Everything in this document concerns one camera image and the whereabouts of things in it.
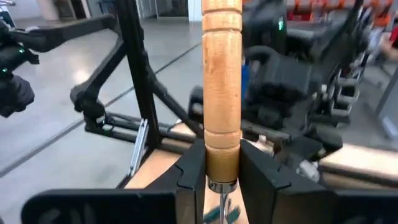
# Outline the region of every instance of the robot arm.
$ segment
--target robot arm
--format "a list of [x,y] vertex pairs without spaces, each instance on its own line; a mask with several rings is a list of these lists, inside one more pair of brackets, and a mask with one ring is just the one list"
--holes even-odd
[[94,19],[71,22],[62,26],[42,27],[30,32],[12,30],[9,35],[16,42],[22,43],[25,48],[44,53],[77,37],[103,29],[115,30],[116,24],[117,20],[113,16],[106,15]]
[[[62,26],[42,27],[30,32],[3,29],[1,41],[7,47],[14,47],[15,51],[24,54],[30,63],[38,64],[38,56],[30,50],[48,52],[68,40],[103,29],[117,32],[117,20],[113,16],[101,16]],[[24,111],[34,101],[34,91],[28,81],[12,74],[19,65],[11,66],[0,61],[0,66],[0,116],[7,118],[14,112]]]

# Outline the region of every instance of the black machine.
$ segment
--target black machine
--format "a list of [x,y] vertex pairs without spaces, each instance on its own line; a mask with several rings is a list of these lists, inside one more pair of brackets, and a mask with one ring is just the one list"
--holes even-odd
[[[371,9],[356,4],[321,22],[286,23],[286,13],[280,1],[244,6],[244,56],[248,67],[252,62],[259,66],[249,71],[243,124],[255,123],[292,138],[304,134],[333,146],[326,147],[332,152],[342,146],[341,137],[320,133],[313,124],[349,123],[368,58],[364,30],[371,24]],[[191,92],[189,118],[203,124],[202,108],[203,90],[197,86]],[[258,139],[258,133],[243,131],[246,138]]]
[[28,81],[13,71],[25,62],[39,64],[36,52],[48,52],[64,42],[102,29],[114,29],[111,16],[71,22],[57,27],[41,27],[29,32],[9,29],[0,22],[0,115],[7,118],[21,112],[34,101],[34,91]]
[[[362,1],[357,0],[353,11]],[[170,169],[144,189],[123,190],[131,175],[118,189],[108,190],[50,190],[32,197],[22,210],[22,222],[30,223],[203,223],[205,194],[206,150],[203,130],[188,118],[185,110],[156,80],[149,65],[137,13],[131,0],[116,1],[120,30],[114,49],[95,70],[89,80],[72,89],[71,99],[77,111],[83,112],[86,131],[91,133],[146,144],[147,150],[138,164],[143,164],[154,149],[183,154]],[[263,54],[264,48],[258,50]],[[271,52],[271,57],[281,57]],[[141,118],[109,113],[98,100],[102,84],[116,65],[127,55],[136,88]],[[197,138],[176,134],[157,120],[154,97],[158,96],[196,135]],[[104,129],[105,125],[138,131],[136,135]],[[147,132],[142,134],[142,125]],[[251,130],[275,139],[290,139],[272,158],[246,140],[241,141],[239,185],[249,222],[264,223],[384,223],[398,221],[394,204],[398,192],[394,190],[334,191],[315,183],[286,167],[284,152],[294,152],[308,158],[320,141],[304,135],[292,139],[281,131],[270,131],[262,126],[243,123],[243,130]],[[180,151],[163,138],[193,143],[189,150]]]

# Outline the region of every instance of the black tripod leg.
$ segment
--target black tripod leg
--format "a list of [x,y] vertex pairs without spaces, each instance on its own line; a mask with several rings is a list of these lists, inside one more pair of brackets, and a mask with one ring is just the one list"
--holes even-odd
[[171,110],[181,121],[188,126],[198,138],[203,139],[203,130],[194,121],[190,120],[188,113],[181,107],[181,105],[175,100],[168,92],[166,87],[157,81],[154,74],[150,75],[149,81],[152,83],[152,89],[155,95]]
[[156,115],[153,90],[148,83],[152,68],[144,47],[144,30],[141,27],[136,1],[117,0],[118,18],[121,33],[126,44],[127,60],[132,82],[136,89],[141,117],[148,120],[148,145],[150,150],[157,148],[161,141]]

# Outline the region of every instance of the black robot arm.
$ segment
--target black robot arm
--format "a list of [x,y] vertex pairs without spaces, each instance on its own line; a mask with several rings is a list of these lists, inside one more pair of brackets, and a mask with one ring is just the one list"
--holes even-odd
[[24,45],[25,48],[36,52],[48,52],[68,40],[81,37],[103,29],[116,30],[117,20],[110,15],[71,22],[55,27],[41,27],[25,32],[12,30],[9,35]]
[[287,8],[283,1],[251,1],[243,6],[243,48],[266,45],[285,54]]
[[[113,16],[107,15],[95,19],[72,22],[62,26],[43,27],[30,32],[22,30],[8,31],[7,29],[3,29],[2,42],[5,43],[9,49],[13,47],[17,53],[20,52],[23,54],[23,57],[26,57],[30,63],[38,64],[38,56],[34,55],[30,50],[48,52],[68,40],[103,29],[111,29],[115,32],[119,32],[117,20]],[[117,54],[120,49],[123,49],[121,47],[122,44],[123,41],[119,38],[112,52]],[[120,59],[114,58],[112,60],[117,60],[117,65],[123,56]],[[34,101],[34,92],[29,82],[12,74],[12,71],[19,65],[20,63],[16,65],[4,62],[0,63],[0,93],[3,93],[0,95],[0,116],[5,118],[9,117],[14,112],[24,111],[27,105]],[[96,82],[105,82],[105,80],[106,79],[97,79]]]

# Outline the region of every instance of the wooden board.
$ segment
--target wooden board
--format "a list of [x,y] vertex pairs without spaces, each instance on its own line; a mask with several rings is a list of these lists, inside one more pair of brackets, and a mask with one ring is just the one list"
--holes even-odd
[[[184,125],[178,124],[172,131],[191,134],[193,133]],[[271,150],[264,148],[262,144],[253,143],[262,150]],[[180,155],[170,152],[155,150],[139,169],[138,173],[131,179],[125,189],[144,188],[153,180],[162,175],[171,165],[179,159]],[[323,166],[339,167],[343,169],[354,170],[374,175],[383,175],[388,178],[398,179],[398,154],[394,152],[380,151],[377,149],[367,149],[359,146],[345,145],[338,152],[324,158],[320,163]],[[386,189],[383,185],[369,183],[366,181],[352,179],[334,174],[325,174],[325,182],[327,185],[334,187],[347,188],[365,188],[365,189]],[[238,188],[231,193],[232,207],[239,206],[241,215],[237,220],[237,224],[248,223],[246,210],[243,204],[243,198]],[[205,192],[205,209],[204,213],[219,205],[219,195],[215,194],[206,187]]]
[[[320,161],[321,167],[327,169],[347,170],[355,175],[369,179],[398,180],[398,153],[367,147],[344,144],[343,148]],[[331,185],[354,188],[386,188],[369,180],[359,180],[341,175],[330,175]]]

